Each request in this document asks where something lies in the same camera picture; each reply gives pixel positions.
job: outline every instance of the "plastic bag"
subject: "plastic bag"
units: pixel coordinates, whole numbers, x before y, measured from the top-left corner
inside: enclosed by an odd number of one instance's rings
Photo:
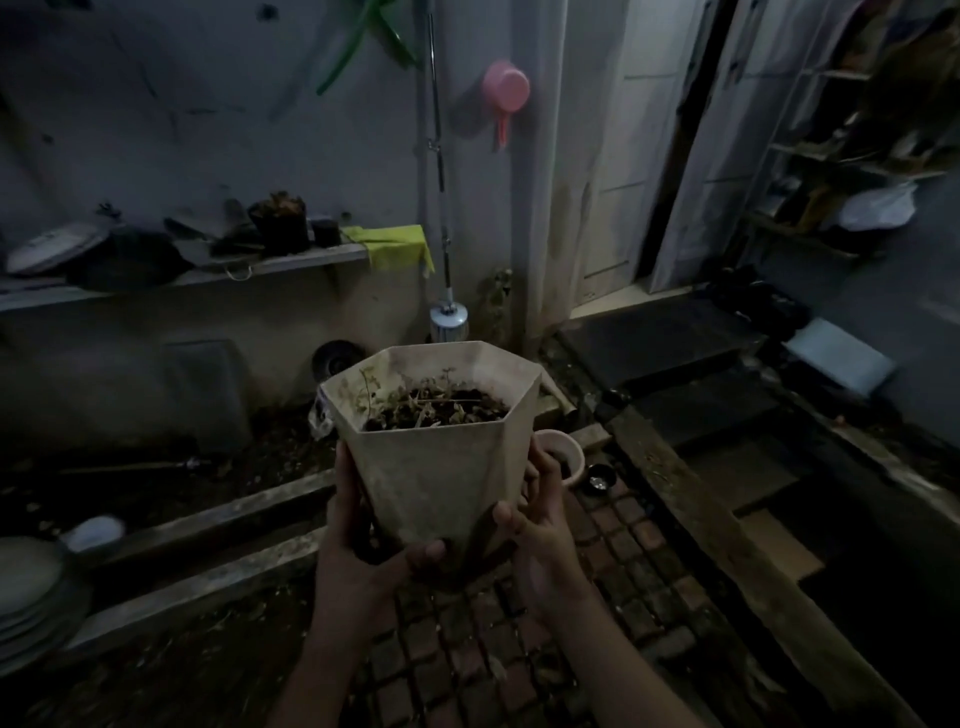
[[[850,232],[902,228],[917,213],[913,193],[915,182],[860,192],[849,198],[840,210],[838,223]]]

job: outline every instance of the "yellow cloth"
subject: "yellow cloth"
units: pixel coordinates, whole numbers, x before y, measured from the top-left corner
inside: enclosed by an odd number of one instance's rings
[[[417,265],[421,260],[428,272],[436,271],[433,267],[433,258],[430,257],[430,248],[426,244],[426,235],[423,234],[423,228],[419,225],[379,230],[341,228],[341,232],[354,243],[359,243],[367,249],[370,254],[370,265],[375,271],[407,268]]]

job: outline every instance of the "pink water scoop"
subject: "pink water scoop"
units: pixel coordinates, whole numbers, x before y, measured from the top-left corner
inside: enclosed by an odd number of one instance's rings
[[[483,77],[483,93],[496,113],[497,145],[503,149],[511,114],[523,109],[530,99],[530,80],[509,61],[497,61]]]

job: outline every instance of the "hand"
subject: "hand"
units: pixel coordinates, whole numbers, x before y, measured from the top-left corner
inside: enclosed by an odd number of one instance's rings
[[[342,440],[337,443],[334,472],[337,495],[317,552],[316,599],[305,647],[350,667],[352,673],[367,653],[378,618],[393,607],[396,589],[416,571],[443,559],[446,547],[443,541],[408,546],[379,566],[361,561],[350,540],[353,535],[366,536],[370,524],[361,515],[360,474]]]
[[[530,440],[530,463],[538,478],[529,482],[530,503],[516,508],[500,501],[493,519],[516,545],[514,572],[520,596],[530,613],[554,628],[585,601],[593,599],[564,513],[564,481],[560,463]]]

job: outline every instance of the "white container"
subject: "white container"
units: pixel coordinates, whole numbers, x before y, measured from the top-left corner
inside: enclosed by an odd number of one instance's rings
[[[519,501],[541,372],[539,364],[468,341],[385,349],[321,385],[380,529],[402,545],[446,540],[446,577],[476,573],[497,546],[493,505]],[[371,407],[424,383],[479,389],[510,412],[493,423],[363,431]]]

